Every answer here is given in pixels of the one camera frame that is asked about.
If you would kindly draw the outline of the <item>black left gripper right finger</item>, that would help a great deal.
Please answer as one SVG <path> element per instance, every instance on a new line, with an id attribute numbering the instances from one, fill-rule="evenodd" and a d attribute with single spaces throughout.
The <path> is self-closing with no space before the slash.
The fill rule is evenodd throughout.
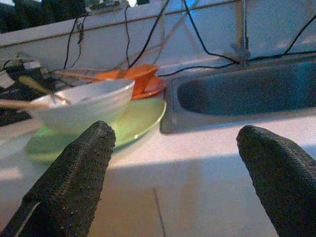
<path id="1" fill-rule="evenodd" d="M 316 161 L 292 140 L 246 125 L 239 155 L 261 205 L 280 237 L 316 235 Z"/>

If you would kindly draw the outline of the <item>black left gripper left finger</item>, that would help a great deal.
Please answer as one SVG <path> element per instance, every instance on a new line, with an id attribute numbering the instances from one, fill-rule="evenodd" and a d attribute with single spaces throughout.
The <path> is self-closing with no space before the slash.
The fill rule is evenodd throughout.
<path id="1" fill-rule="evenodd" d="M 24 195 L 2 237 L 86 237 L 95 217 L 115 131 L 93 123 Z"/>

